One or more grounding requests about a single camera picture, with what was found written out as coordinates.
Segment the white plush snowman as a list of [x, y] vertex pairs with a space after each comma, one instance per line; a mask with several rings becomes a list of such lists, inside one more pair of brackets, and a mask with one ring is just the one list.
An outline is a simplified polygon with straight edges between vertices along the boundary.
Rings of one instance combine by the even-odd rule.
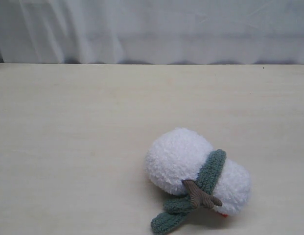
[[[208, 155], [217, 149], [201, 135], [186, 128], [176, 128], [158, 137], [145, 155], [145, 169], [150, 181], [163, 191], [185, 196], [183, 180], [196, 180]], [[222, 206], [214, 210], [224, 215], [236, 215], [242, 211], [251, 192], [248, 171], [235, 161], [224, 163], [221, 176], [213, 190]]]

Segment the teal fuzzy knit scarf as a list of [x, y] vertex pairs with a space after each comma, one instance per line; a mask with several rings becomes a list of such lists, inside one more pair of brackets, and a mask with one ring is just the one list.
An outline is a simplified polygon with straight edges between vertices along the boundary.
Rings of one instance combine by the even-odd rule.
[[214, 206], [223, 205], [220, 199], [213, 196], [213, 190], [221, 176], [225, 160], [225, 151], [221, 149], [212, 151], [202, 165], [196, 180], [182, 181], [187, 195], [164, 202], [164, 212], [151, 221], [153, 234], [169, 234], [184, 222], [188, 214], [200, 207], [211, 210]]

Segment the white curtain backdrop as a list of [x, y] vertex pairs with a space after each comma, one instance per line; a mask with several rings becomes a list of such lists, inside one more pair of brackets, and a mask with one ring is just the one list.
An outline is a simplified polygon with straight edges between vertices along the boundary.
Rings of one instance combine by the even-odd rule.
[[304, 0], [0, 0], [0, 61], [304, 64]]

